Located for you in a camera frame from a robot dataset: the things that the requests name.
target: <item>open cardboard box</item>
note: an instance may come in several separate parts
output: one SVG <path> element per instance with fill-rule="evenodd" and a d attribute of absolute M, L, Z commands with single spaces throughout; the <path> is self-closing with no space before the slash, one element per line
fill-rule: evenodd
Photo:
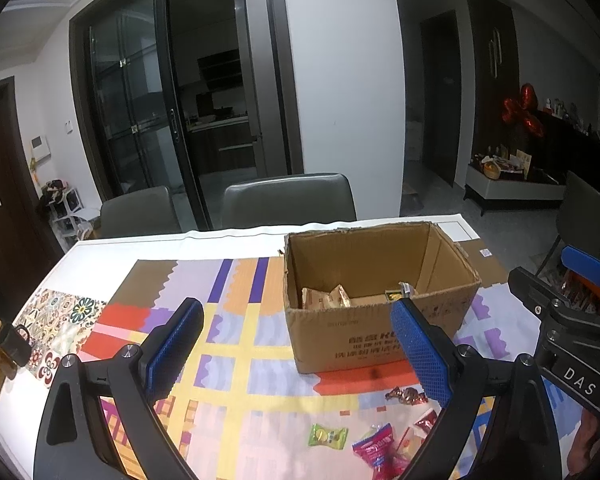
<path fill-rule="evenodd" d="M 413 302 L 449 337 L 480 287 L 464 251 L 429 222 L 287 235 L 283 300 L 298 372 L 404 359 L 384 294 L 398 282 L 415 287 Z M 351 307 L 302 309 L 303 287 L 328 292 L 338 284 Z"/>

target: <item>bolt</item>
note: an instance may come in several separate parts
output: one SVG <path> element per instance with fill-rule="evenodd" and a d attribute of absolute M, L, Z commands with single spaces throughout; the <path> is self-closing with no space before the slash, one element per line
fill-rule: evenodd
<path fill-rule="evenodd" d="M 75 364 L 76 355 L 75 354 L 67 354 L 62 358 L 62 366 L 65 368 L 70 368 Z"/>
<path fill-rule="evenodd" d="M 136 355 L 138 353 L 139 349 L 140 349 L 140 347 L 138 345 L 134 345 L 134 344 L 125 345 L 125 347 L 122 349 L 122 357 L 124 357 L 124 358 L 133 357 L 134 355 Z"/>
<path fill-rule="evenodd" d="M 520 354 L 518 359 L 525 366 L 531 366 L 534 363 L 534 359 L 529 354 Z"/>
<path fill-rule="evenodd" d="M 458 353 L 462 357 L 469 357 L 477 354 L 475 348 L 471 345 L 458 345 Z"/>

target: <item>wooden door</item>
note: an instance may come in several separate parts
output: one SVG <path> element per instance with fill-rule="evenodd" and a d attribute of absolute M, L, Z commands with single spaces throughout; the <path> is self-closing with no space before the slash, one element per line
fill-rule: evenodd
<path fill-rule="evenodd" d="M 502 102 L 520 95 L 518 39 L 511 8 L 498 0 L 467 0 L 474 37 L 475 119 L 472 154 L 508 145 Z"/>
<path fill-rule="evenodd" d="M 11 322 L 62 251 L 34 209 L 38 196 L 17 129 L 13 79 L 1 83 L 0 319 Z"/>
<path fill-rule="evenodd" d="M 424 165 L 453 186 L 458 161 L 462 71 L 456 12 L 420 24 L 424 60 Z"/>

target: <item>chair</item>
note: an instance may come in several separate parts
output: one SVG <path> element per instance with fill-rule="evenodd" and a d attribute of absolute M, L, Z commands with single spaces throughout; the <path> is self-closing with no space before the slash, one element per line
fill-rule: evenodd
<path fill-rule="evenodd" d="M 262 178 L 229 186 L 222 228 L 302 225 L 356 220 L 349 181 L 337 173 Z"/>
<path fill-rule="evenodd" d="M 560 240 L 595 258 L 600 257 L 600 193 L 571 171 L 567 174 L 567 187 L 555 224 L 558 236 L 536 270 L 536 276 Z"/>
<path fill-rule="evenodd" d="M 141 189 L 102 204 L 100 238 L 180 233 L 171 194 L 165 186 Z"/>

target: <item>door handle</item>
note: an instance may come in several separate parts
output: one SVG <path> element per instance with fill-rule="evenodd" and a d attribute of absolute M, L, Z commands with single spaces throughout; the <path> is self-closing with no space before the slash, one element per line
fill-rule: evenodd
<path fill-rule="evenodd" d="M 173 142 L 177 144 L 180 142 L 180 132 L 178 130 L 178 121 L 176 121 L 176 112 L 169 110 L 169 126 L 171 127 L 171 135 L 173 136 Z"/>

